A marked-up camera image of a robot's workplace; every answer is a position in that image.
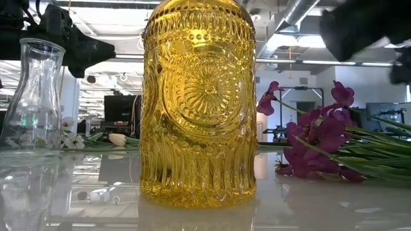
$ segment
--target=embossed glass pattern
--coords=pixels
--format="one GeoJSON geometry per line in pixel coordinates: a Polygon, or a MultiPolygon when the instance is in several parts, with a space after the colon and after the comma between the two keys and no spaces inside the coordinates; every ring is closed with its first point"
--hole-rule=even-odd
{"type": "Polygon", "coordinates": [[[141,192],[221,207],[256,190],[254,28],[233,0],[163,1],[144,35],[141,192]]]}

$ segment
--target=wall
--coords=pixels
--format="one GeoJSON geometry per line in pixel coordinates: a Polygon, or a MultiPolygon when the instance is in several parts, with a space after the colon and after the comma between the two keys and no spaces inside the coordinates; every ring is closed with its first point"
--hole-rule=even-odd
{"type": "Polygon", "coordinates": [[[57,92],[60,94],[60,105],[62,106],[62,119],[65,117],[72,117],[74,120],[74,126],[71,131],[77,132],[77,115],[79,106],[79,93],[80,93],[81,79],[76,79],[71,75],[67,67],[62,67],[57,79],[57,92]]]}
{"type": "Polygon", "coordinates": [[[390,68],[335,67],[337,81],[355,91],[354,107],[365,108],[366,103],[404,103],[407,98],[405,85],[392,85],[390,68]]]}
{"type": "Polygon", "coordinates": [[[324,89],[324,104],[331,105],[335,102],[331,95],[331,89],[334,87],[335,67],[330,67],[316,76],[317,87],[324,89]]]}
{"type": "MultiPolygon", "coordinates": [[[[312,76],[309,71],[293,71],[293,78],[289,79],[290,72],[284,71],[278,73],[276,71],[257,71],[256,76],[260,77],[260,83],[256,84],[256,97],[259,101],[262,95],[267,91],[268,86],[272,81],[278,81],[281,87],[296,87],[300,86],[299,78],[308,78],[307,87],[315,87],[316,81],[315,76],[312,76]]],[[[276,92],[275,96],[279,98],[279,93],[276,92]]],[[[283,101],[293,107],[296,106],[297,101],[307,101],[307,102],[316,102],[316,105],[321,105],[321,99],[312,91],[299,91],[291,90],[283,98],[283,101]]],[[[278,102],[273,101],[272,106],[274,107],[274,114],[267,117],[267,127],[266,128],[276,128],[277,125],[280,125],[280,106],[278,102]]],[[[288,122],[297,120],[297,113],[291,109],[283,107],[283,126],[286,126],[288,122]]],[[[267,141],[271,142],[273,138],[272,134],[267,135],[267,141]]]]}

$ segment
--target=clear glass vase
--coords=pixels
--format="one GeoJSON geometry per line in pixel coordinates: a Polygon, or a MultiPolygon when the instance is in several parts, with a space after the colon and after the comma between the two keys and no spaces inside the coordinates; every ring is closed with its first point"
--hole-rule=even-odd
{"type": "Polygon", "coordinates": [[[234,0],[166,0],[144,35],[141,193],[223,207],[256,191],[254,28],[234,0]]]}
{"type": "Polygon", "coordinates": [[[57,77],[64,48],[35,38],[21,43],[21,76],[7,109],[0,157],[44,157],[60,153],[57,77]]]}

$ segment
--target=white table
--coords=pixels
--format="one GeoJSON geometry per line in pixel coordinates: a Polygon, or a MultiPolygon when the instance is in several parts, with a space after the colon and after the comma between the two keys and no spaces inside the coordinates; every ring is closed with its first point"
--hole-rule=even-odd
{"type": "Polygon", "coordinates": [[[93,161],[83,170],[76,167],[76,175],[65,179],[68,184],[61,181],[61,197],[53,201],[54,215],[46,230],[70,230],[63,228],[65,222],[73,223],[73,230],[411,230],[410,187],[387,182],[352,184],[280,177],[274,173],[278,158],[281,153],[256,156],[255,200],[208,210],[153,204],[140,197],[138,184],[103,186],[105,182],[98,182],[99,164],[93,161]],[[63,192],[63,185],[68,193],[63,192]],[[90,198],[78,201],[80,191],[90,196],[101,189],[109,191],[107,200],[101,196],[92,198],[92,202],[90,198]]]}

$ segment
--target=computer monitor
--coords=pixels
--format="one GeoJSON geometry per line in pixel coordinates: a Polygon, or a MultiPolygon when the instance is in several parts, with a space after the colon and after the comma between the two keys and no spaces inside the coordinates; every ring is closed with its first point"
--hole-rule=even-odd
{"type": "Polygon", "coordinates": [[[368,116],[366,115],[366,109],[359,108],[357,109],[361,113],[350,111],[350,117],[353,121],[357,122],[359,128],[363,128],[364,130],[375,132],[381,129],[381,123],[377,120],[368,120],[368,116]]]}
{"type": "MultiPolygon", "coordinates": [[[[135,98],[136,96],[104,96],[104,120],[106,122],[126,121],[131,123],[135,98]]],[[[138,106],[136,105],[134,108],[135,114],[140,112],[138,106]]]]}

